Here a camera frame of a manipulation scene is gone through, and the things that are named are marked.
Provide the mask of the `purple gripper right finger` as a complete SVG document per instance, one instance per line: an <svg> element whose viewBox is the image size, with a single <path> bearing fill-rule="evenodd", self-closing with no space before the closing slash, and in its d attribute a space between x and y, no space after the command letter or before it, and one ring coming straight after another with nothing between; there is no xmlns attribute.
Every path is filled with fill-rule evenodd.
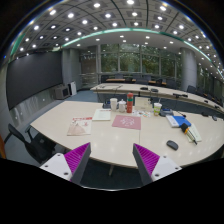
<svg viewBox="0 0 224 224"><path fill-rule="evenodd" d="M133 144L133 155L143 185L148 185L181 170L181 167L169 157L159 156L136 143Z"/></svg>

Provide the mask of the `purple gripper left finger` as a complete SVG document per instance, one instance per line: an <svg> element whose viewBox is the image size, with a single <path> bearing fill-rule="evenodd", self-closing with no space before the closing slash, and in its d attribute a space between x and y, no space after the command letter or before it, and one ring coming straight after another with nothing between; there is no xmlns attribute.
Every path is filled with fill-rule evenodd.
<svg viewBox="0 0 224 224"><path fill-rule="evenodd" d="M66 154L56 153L41 166L41 169L79 185L90 153L91 144L86 143Z"/></svg>

